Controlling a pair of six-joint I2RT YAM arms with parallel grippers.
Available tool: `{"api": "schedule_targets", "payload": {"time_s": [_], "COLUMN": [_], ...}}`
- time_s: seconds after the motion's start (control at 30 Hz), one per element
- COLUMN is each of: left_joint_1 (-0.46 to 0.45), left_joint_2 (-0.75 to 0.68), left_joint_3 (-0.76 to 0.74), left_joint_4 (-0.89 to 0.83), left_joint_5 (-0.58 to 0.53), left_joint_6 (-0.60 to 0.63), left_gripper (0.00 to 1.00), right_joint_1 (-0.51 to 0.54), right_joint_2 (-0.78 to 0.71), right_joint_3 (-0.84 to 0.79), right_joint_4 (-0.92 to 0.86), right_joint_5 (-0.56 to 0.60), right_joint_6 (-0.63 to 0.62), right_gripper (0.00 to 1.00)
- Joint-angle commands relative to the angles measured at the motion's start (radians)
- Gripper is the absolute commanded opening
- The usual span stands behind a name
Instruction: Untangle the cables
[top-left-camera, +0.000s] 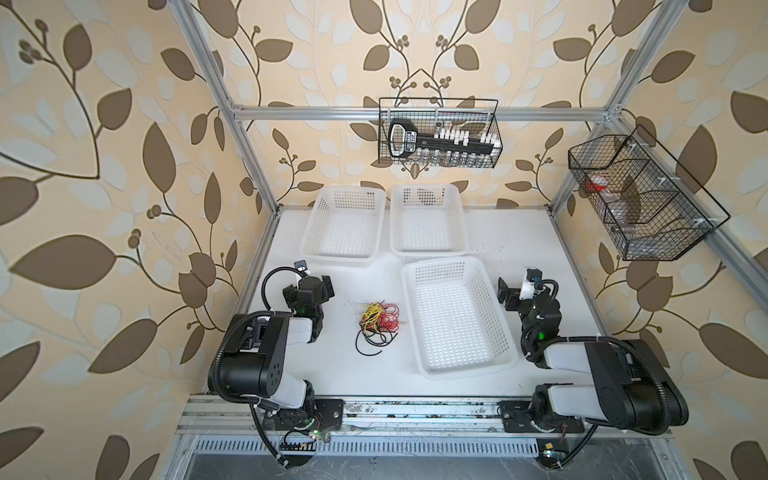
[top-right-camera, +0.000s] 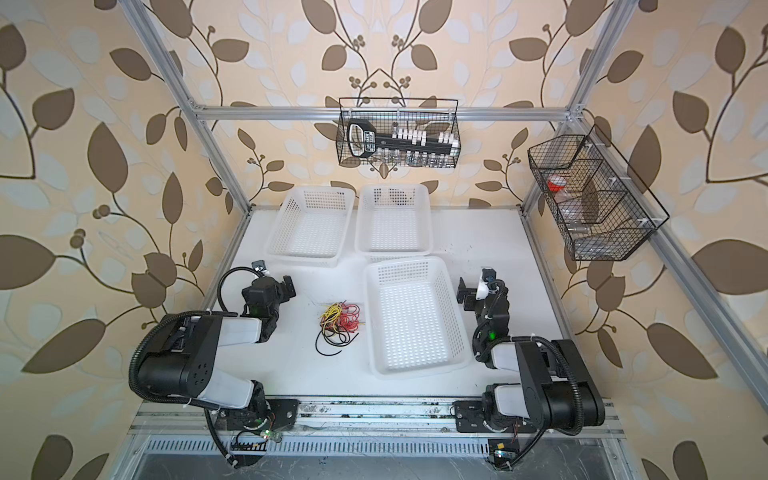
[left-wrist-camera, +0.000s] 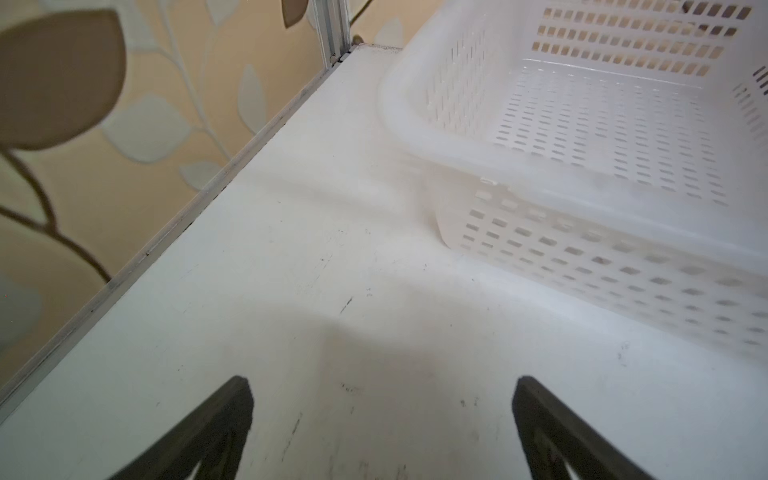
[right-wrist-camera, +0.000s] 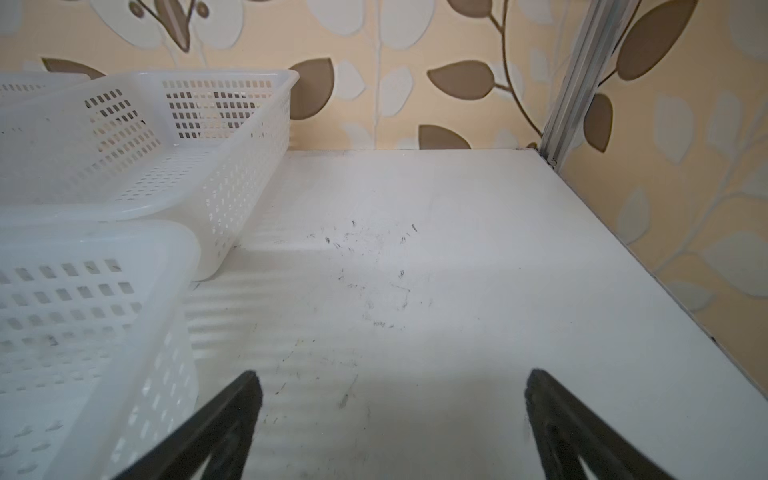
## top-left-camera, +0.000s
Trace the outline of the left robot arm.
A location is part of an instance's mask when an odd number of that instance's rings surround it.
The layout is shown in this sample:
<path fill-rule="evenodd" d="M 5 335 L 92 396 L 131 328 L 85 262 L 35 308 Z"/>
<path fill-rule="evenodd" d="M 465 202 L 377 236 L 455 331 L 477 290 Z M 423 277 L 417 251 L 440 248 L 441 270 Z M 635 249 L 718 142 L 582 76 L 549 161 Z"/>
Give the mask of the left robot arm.
<path fill-rule="evenodd" d="M 266 295 L 268 281 L 278 273 L 298 276 L 294 284 L 283 288 L 288 309 L 273 309 Z M 314 387 L 308 380 L 285 372 L 287 348 L 314 343 L 323 329 L 323 305 L 334 295 L 327 275 L 313 276 L 304 260 L 292 266 L 279 266 L 268 272 L 261 284 L 264 308 L 232 317 L 214 355 L 208 374 L 208 388 L 221 399 L 248 407 L 256 431 L 277 463 L 292 467 L 289 458 L 266 434 L 256 410 L 277 417 L 289 433 L 311 433 L 321 425 L 322 414 L 316 407 Z"/>

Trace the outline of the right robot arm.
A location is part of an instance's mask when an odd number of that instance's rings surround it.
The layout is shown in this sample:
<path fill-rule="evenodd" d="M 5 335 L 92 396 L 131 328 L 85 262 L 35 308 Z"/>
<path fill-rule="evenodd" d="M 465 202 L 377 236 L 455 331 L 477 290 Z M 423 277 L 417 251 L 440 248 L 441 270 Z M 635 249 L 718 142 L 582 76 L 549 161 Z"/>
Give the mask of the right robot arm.
<path fill-rule="evenodd" d="M 546 446 L 539 455 L 541 466 L 562 470 L 601 427 L 660 436 L 685 425 L 688 404 L 650 345 L 601 335 L 561 335 L 558 293 L 558 282 L 538 269 L 528 270 L 518 288 L 504 280 L 497 283 L 498 302 L 520 318 L 524 358 L 540 369 L 585 374 L 590 381 L 545 383 L 536 386 L 528 402 L 499 402 L 505 432 L 581 434 L 568 451 Z"/>

